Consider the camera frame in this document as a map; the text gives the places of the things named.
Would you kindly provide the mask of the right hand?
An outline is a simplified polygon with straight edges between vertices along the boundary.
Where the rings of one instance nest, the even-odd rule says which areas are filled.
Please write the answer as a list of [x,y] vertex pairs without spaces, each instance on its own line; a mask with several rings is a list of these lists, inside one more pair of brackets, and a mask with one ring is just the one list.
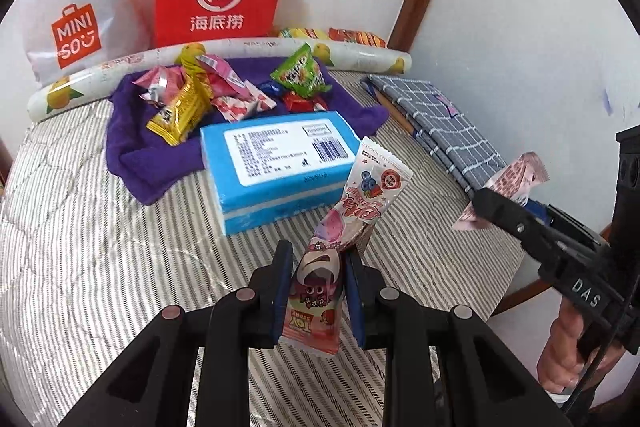
[[591,363],[597,355],[598,351],[594,350],[586,362],[579,354],[577,343],[583,330],[582,314],[563,297],[537,362],[539,384],[548,392],[561,393],[565,388],[574,388],[585,364]]

